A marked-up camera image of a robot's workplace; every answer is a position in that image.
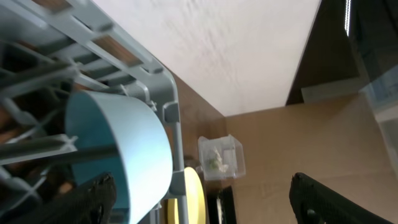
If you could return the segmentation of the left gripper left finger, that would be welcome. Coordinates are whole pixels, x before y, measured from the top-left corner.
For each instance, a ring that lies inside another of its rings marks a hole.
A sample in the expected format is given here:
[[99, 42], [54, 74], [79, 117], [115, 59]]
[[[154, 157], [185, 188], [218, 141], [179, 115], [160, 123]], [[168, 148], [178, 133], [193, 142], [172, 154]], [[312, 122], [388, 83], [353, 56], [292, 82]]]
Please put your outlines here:
[[67, 194], [42, 205], [11, 224], [105, 224], [116, 201], [116, 184], [109, 172], [102, 173]]

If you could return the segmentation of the yellow plate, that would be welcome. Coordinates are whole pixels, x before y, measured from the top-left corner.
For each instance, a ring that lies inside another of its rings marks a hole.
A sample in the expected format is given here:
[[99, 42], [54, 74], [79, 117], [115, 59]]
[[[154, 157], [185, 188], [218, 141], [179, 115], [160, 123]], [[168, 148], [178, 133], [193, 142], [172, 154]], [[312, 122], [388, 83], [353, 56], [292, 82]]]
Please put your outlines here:
[[[187, 193], [188, 223], [205, 224], [205, 195], [199, 175], [192, 167], [186, 167], [184, 169], [184, 174]], [[179, 224], [177, 199], [173, 198], [167, 201], [167, 223]]]

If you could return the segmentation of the white tissue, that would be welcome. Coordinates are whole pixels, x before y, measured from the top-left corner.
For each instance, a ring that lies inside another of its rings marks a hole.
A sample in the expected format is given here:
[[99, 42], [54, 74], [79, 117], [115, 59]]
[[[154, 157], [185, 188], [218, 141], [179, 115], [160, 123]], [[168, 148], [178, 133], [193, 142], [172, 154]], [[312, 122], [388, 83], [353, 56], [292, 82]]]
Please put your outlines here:
[[229, 165], [223, 164], [223, 159], [221, 158], [221, 156], [216, 148], [213, 149], [213, 153], [214, 153], [214, 158], [212, 158], [210, 160], [210, 167], [213, 170], [217, 170], [219, 172], [225, 173], [228, 170]]

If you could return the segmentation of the green snack wrapper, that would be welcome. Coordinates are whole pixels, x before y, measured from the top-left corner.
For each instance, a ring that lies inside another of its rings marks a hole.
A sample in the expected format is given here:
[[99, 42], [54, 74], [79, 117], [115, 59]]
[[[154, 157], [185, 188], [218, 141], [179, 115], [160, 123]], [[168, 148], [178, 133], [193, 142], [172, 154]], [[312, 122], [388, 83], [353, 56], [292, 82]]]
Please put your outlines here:
[[220, 169], [220, 162], [217, 159], [209, 159], [208, 160], [208, 167], [211, 170], [219, 170]]

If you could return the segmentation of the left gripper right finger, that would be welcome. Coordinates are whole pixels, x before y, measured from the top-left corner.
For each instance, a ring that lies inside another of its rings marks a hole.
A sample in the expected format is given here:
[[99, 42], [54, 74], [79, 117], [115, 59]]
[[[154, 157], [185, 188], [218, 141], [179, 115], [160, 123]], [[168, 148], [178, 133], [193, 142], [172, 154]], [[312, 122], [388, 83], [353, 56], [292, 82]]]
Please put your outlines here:
[[390, 222], [302, 172], [292, 177], [289, 200], [299, 224], [386, 224]]

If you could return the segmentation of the light blue bowl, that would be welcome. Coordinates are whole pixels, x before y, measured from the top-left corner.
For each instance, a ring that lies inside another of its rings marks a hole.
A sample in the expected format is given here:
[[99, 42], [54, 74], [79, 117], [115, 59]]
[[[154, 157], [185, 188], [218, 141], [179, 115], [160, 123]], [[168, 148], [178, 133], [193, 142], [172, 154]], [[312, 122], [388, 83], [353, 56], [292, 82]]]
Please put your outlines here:
[[115, 146], [118, 154], [72, 165], [78, 184], [110, 172], [116, 184], [115, 208], [129, 210], [139, 223], [167, 193], [173, 173], [170, 143], [156, 114], [137, 98], [79, 91], [69, 97], [65, 132], [79, 151]]

